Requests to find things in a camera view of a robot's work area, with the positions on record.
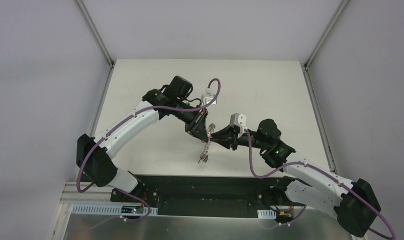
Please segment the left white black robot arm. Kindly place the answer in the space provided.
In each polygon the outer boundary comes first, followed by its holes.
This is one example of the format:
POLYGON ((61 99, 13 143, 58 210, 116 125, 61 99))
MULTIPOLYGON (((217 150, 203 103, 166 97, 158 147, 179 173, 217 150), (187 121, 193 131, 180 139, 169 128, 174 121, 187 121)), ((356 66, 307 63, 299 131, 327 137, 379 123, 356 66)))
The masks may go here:
POLYGON ((140 132, 169 115, 184 122, 188 134, 207 142, 207 107, 217 102, 220 89, 218 86, 216 93, 212 93, 209 84, 200 105, 194 107, 188 103, 193 90, 192 83, 175 76, 170 84, 148 91, 137 106, 119 122, 94 136, 80 136, 76 152, 76 164, 79 167, 76 182, 78 192, 87 190, 80 187, 81 177, 86 175, 97 187, 110 186, 123 191, 124 197, 130 202, 139 201, 142 188, 138 186, 138 179, 131 172, 117 167, 113 159, 140 132))

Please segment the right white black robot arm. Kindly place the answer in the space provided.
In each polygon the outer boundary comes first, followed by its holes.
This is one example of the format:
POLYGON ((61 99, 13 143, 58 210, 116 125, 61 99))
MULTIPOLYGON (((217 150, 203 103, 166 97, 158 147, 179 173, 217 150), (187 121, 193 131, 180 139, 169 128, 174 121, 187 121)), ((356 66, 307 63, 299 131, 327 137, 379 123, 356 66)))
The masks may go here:
POLYGON ((313 207, 336 219, 351 235, 362 238, 370 230, 381 206, 370 183, 344 178, 308 160, 281 140, 281 131, 268 118, 256 131, 241 121, 212 133, 211 141, 227 149, 238 146, 260 150, 260 156, 273 169, 286 173, 274 187, 274 200, 280 205, 292 201, 313 207))

